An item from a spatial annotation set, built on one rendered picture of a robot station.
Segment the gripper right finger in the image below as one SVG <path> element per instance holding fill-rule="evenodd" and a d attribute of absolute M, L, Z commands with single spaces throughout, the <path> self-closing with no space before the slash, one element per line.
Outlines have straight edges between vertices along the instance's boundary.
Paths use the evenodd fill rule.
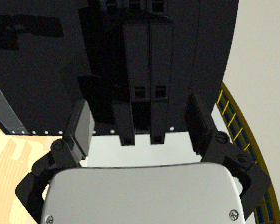
<path fill-rule="evenodd" d="M 227 133 L 217 130 L 199 93 L 189 95 L 185 123 L 193 151 L 202 157 L 200 162 L 223 164 L 232 177 L 239 179 L 243 188 L 239 196 L 246 221 L 270 187 L 269 176 L 252 162 L 247 152 L 230 142 Z"/>

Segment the black server rack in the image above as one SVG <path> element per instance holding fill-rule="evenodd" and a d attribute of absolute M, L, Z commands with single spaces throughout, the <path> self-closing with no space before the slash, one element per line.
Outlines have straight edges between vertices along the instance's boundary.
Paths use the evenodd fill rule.
<path fill-rule="evenodd" d="M 238 4 L 0 0 L 0 129 L 63 136 L 85 99 L 92 136 L 119 135 L 121 146 L 135 146 L 135 135 L 159 145 L 166 133 L 188 132 L 189 95 L 199 93 L 212 114 Z"/>

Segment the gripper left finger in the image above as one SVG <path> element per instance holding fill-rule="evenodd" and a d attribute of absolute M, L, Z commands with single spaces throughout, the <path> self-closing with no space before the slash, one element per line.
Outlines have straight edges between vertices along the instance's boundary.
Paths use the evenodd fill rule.
<path fill-rule="evenodd" d="M 82 167 L 81 160 L 89 154 L 95 123 L 85 99 L 77 100 L 69 119 L 62 138 L 51 143 L 50 151 L 33 163 L 31 172 L 15 188 L 16 197 L 37 224 L 41 222 L 42 195 L 52 177 L 58 171 Z"/>

